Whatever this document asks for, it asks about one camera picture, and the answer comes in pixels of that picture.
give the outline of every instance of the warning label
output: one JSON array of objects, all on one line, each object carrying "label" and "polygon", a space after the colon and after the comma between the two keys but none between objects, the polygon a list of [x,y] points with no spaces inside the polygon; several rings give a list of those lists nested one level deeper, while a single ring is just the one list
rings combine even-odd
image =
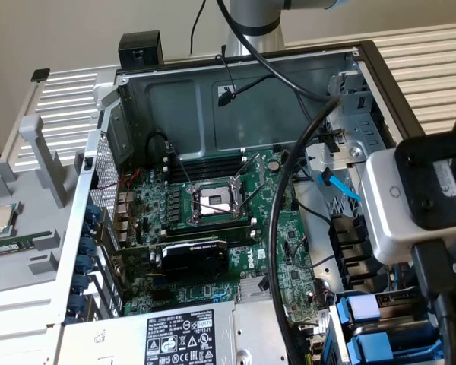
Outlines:
[{"label": "warning label", "polygon": [[145,365],[216,365],[214,311],[148,319]]}]

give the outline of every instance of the chip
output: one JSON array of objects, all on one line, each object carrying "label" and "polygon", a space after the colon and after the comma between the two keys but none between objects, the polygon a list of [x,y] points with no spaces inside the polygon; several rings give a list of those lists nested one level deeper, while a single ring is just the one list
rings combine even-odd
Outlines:
[{"label": "chip", "polygon": [[291,271],[290,272],[290,280],[299,280],[299,272],[298,271]]}]

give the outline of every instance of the beige wall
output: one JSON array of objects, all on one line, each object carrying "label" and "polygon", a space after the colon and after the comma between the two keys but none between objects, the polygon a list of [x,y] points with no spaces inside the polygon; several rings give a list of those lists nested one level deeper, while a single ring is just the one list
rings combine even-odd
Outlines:
[{"label": "beige wall", "polygon": [[[159,29],[165,57],[186,56],[201,0],[0,0],[0,150],[36,68],[118,63],[123,33]],[[456,0],[348,0],[332,11],[284,12],[286,41],[456,22]],[[220,48],[227,28],[207,0],[195,52]]]}]

